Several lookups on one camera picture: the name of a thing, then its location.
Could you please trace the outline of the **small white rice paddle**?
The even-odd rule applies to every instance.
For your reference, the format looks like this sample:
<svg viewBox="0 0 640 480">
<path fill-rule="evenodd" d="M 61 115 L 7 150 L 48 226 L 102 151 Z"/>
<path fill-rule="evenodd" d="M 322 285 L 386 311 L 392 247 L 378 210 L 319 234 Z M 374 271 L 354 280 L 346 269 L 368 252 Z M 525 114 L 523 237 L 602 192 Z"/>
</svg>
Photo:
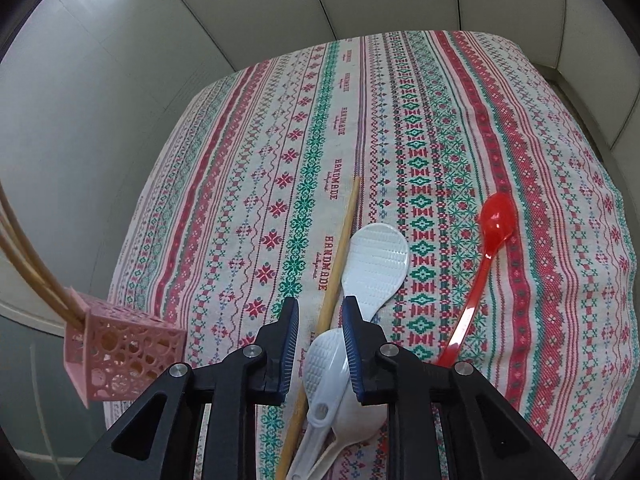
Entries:
<svg viewBox="0 0 640 480">
<path fill-rule="evenodd" d="M 349 381 L 343 331 L 327 330 L 311 343 L 303 368 L 307 427 L 286 478 L 307 479 L 329 434 Z"/>
</svg>

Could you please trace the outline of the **pink perforated utensil basket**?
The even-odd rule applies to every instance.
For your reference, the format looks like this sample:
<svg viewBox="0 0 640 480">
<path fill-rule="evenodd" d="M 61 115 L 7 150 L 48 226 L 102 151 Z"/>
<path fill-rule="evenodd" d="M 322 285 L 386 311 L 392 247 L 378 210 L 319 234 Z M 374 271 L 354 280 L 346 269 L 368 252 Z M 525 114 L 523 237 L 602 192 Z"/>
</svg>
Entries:
<svg viewBox="0 0 640 480">
<path fill-rule="evenodd" d="M 65 326 L 64 368 L 80 400 L 133 401 L 182 360 L 186 330 L 144 311 L 68 291 L 81 328 Z"/>
</svg>

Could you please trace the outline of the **white base cabinets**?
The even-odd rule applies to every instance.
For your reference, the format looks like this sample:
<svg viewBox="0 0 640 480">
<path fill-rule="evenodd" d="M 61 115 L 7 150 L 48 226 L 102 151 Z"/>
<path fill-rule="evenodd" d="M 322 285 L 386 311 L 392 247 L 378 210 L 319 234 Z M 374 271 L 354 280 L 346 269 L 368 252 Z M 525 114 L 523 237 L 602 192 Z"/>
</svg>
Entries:
<svg viewBox="0 0 640 480">
<path fill-rule="evenodd" d="M 639 0 L 181 1 L 235 68 L 378 32 L 490 32 L 560 72 L 614 154 L 639 149 Z"/>
</svg>

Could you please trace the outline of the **large white rice paddle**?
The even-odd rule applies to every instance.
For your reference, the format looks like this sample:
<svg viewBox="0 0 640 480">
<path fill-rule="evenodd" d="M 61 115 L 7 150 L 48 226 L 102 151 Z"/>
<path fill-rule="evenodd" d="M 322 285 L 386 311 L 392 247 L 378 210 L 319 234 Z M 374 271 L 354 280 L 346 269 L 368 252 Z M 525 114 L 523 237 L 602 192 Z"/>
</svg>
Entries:
<svg viewBox="0 0 640 480">
<path fill-rule="evenodd" d="M 342 275 L 344 296 L 354 296 L 362 318 L 370 322 L 405 281 L 409 246 L 393 226 L 372 223 L 350 239 Z"/>
</svg>

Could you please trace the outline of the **red plastic spoon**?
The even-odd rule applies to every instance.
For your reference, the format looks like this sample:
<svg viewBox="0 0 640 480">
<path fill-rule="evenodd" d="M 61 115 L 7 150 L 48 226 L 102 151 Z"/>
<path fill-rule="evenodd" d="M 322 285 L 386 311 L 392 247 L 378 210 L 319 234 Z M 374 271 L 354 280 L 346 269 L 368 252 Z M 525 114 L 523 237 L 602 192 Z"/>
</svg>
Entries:
<svg viewBox="0 0 640 480">
<path fill-rule="evenodd" d="M 457 325 L 436 361 L 436 365 L 440 367 L 450 368 L 457 362 L 464 338 L 469 333 L 476 310 L 480 306 L 491 263 L 515 232 L 516 210 L 510 197 L 506 193 L 489 196 L 480 210 L 478 224 L 482 236 L 483 255 Z"/>
</svg>

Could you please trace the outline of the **white soup spoon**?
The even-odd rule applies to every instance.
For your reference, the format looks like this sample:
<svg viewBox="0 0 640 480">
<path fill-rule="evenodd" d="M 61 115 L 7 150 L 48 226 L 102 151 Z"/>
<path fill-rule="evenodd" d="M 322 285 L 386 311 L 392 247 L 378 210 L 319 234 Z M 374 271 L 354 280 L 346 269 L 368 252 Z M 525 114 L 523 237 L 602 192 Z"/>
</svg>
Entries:
<svg viewBox="0 0 640 480">
<path fill-rule="evenodd" d="M 363 406 L 352 389 L 347 388 L 332 422 L 334 440 L 314 462 L 308 474 L 296 474 L 294 478 L 322 479 L 345 448 L 374 437 L 386 418 L 385 405 Z"/>
</svg>

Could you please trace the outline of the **wooden chopstick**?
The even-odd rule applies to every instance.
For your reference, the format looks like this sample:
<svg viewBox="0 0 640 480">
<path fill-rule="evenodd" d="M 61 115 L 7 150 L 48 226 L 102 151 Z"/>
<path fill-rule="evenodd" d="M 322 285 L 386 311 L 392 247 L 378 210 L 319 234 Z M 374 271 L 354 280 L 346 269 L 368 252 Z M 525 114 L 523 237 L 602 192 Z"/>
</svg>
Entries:
<svg viewBox="0 0 640 480">
<path fill-rule="evenodd" d="M 26 250 L 26 256 L 27 256 L 27 258 L 29 258 L 30 262 L 31 262 L 31 263 L 32 263 L 32 264 L 33 264 L 33 265 L 34 265 L 34 266 L 35 266 L 35 267 L 40 271 L 40 273 L 43 275 L 43 277 L 46 279 L 46 281 L 47 281 L 47 282 L 48 282 L 48 283 L 53 287 L 53 289 L 54 289 L 54 290 L 55 290 L 55 291 L 56 291 L 56 292 L 61 296 L 61 298 L 62 298 L 62 299 L 63 299 L 63 301 L 65 302 L 66 306 L 67 306 L 67 307 L 69 307 L 69 308 L 70 308 L 70 310 L 72 310 L 72 311 L 77 315 L 77 317 L 81 319 L 81 321 L 82 321 L 82 322 L 84 322 L 84 316 L 83 316 L 82 314 L 81 314 L 81 315 L 78 315 L 78 314 L 76 313 L 76 310 L 74 309 L 73 304 L 72 304 L 72 302 L 70 301 L 70 298 L 68 298 L 68 295 L 66 294 L 66 291 L 65 291 L 64 289 L 62 289 L 62 286 L 61 286 L 61 285 L 59 285 L 59 284 L 56 284 L 53 278 L 47 278 L 47 277 L 46 277 L 46 272 L 44 272 L 44 267 L 43 267 L 41 264 L 36 263 L 36 262 L 35 262 L 35 258 L 34 258 L 34 257 L 32 257 L 32 256 L 30 256 L 30 255 L 28 254 L 28 251 L 27 251 L 27 250 Z"/>
<path fill-rule="evenodd" d="M 348 245 L 350 237 L 352 236 L 352 224 L 354 223 L 355 214 L 357 211 L 359 189 L 361 178 L 354 177 L 352 182 L 352 192 L 349 196 L 348 206 L 342 226 L 342 232 L 340 240 L 338 241 L 334 263 L 331 269 L 328 284 L 326 285 L 326 292 L 324 293 L 320 312 L 318 314 L 318 320 L 316 324 L 316 334 L 320 335 L 331 326 L 333 312 L 337 303 L 338 292 L 341 287 L 341 279 L 344 271 Z M 290 468 L 294 452 L 296 451 L 296 445 L 300 433 L 303 430 L 304 420 L 306 419 L 306 413 L 308 408 L 307 397 L 304 388 L 300 388 L 296 402 L 294 404 L 294 411 L 288 424 L 288 432 L 284 439 L 283 448 L 281 451 L 278 468 L 274 478 L 276 480 L 284 480 Z"/>
<path fill-rule="evenodd" d="M 1 249 L 27 285 L 64 322 L 85 327 L 85 313 L 43 263 L 1 189 Z"/>
<path fill-rule="evenodd" d="M 1 249 L 21 278 L 53 312 L 78 330 L 84 328 L 84 322 L 66 306 L 61 296 L 27 258 L 26 250 L 20 245 L 17 235 L 5 216 L 1 216 Z"/>
</svg>

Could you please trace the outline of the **striped patterned tablecloth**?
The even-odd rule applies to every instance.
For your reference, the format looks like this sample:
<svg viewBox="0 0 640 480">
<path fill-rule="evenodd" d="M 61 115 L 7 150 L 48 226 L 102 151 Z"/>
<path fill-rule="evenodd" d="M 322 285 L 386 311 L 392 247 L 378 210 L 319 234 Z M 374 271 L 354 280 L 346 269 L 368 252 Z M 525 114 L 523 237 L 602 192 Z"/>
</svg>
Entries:
<svg viewBox="0 0 640 480">
<path fill-rule="evenodd" d="M 186 329 L 193 366 L 250 344 L 287 296 L 304 356 L 352 190 L 394 226 L 408 274 L 380 312 L 433 362 L 480 263 L 480 207 L 513 237 L 461 355 L 589 479 L 639 367 L 637 259 L 620 191 L 513 42 L 386 32 L 319 44 L 198 92 L 140 194 L 108 298 Z"/>
</svg>

